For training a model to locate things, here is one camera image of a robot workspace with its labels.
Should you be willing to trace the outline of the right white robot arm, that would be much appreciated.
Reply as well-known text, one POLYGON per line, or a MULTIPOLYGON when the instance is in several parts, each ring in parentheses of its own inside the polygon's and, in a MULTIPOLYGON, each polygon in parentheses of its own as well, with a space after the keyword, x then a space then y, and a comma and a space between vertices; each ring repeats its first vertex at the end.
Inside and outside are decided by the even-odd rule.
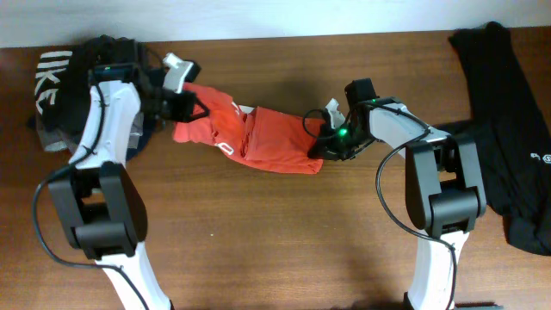
POLYGON ((375 142, 391 149, 375 173, 375 191, 387 216, 418 240, 415 270, 405 309, 456 309, 461 251, 486 211, 486 192, 474 139, 422 121, 395 96, 378 96, 371 79, 344 89, 349 111, 336 100, 319 110, 323 122, 313 135, 309 158, 348 161, 375 142), (395 156, 405 160, 406 210, 399 220, 382 192, 382 174, 395 156))

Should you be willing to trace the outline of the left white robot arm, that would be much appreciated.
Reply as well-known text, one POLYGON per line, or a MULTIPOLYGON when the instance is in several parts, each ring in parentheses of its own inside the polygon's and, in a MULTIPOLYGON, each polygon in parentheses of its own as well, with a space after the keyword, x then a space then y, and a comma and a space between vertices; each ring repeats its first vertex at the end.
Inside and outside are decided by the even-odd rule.
POLYGON ((184 123, 206 118, 209 108, 184 85, 201 68, 167 53, 157 68, 148 48, 131 39, 101 36, 71 56, 69 73, 89 91, 81 139, 67 165, 40 184, 53 197, 68 243, 84 253, 72 268, 103 270, 126 309, 171 309, 149 261, 145 204, 127 169, 137 115, 184 123))

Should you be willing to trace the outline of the red polo shirt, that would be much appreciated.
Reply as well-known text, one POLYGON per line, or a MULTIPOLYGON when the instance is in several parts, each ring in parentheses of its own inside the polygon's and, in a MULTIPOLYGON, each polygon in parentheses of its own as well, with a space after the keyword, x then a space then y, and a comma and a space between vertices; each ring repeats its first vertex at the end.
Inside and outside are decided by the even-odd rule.
POLYGON ((215 88, 186 84, 185 90, 209 109, 209 116, 189 123, 178 122, 172 134, 178 143, 194 142, 218 148, 229 159, 262 171, 314 175, 321 159, 307 156, 323 121, 264 107, 249 111, 215 88))

